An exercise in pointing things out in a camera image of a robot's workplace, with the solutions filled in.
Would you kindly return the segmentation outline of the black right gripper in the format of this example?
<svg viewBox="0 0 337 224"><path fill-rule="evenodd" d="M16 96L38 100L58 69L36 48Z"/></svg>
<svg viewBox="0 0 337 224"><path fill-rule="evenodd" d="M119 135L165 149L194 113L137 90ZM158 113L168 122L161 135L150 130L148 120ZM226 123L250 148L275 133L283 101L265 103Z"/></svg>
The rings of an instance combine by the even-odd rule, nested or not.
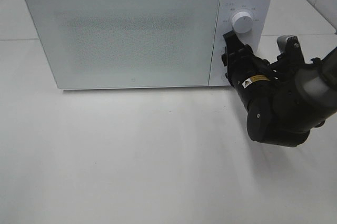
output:
<svg viewBox="0 0 337 224"><path fill-rule="evenodd" d="M235 88L246 110L270 111L277 80L267 70L267 60L254 55L234 31L223 34L225 51L221 55L227 67L226 77Z"/></svg>

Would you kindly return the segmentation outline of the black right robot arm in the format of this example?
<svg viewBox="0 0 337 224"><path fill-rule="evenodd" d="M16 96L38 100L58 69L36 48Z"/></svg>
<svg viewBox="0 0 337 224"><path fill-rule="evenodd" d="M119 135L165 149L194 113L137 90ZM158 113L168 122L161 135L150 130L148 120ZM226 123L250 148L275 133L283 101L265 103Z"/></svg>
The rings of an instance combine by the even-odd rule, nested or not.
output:
<svg viewBox="0 0 337 224"><path fill-rule="evenodd" d="M247 111L251 140L296 147L336 113L336 50L306 63L298 38L283 35L277 39L280 54L270 63L234 31L223 38L225 76Z"/></svg>

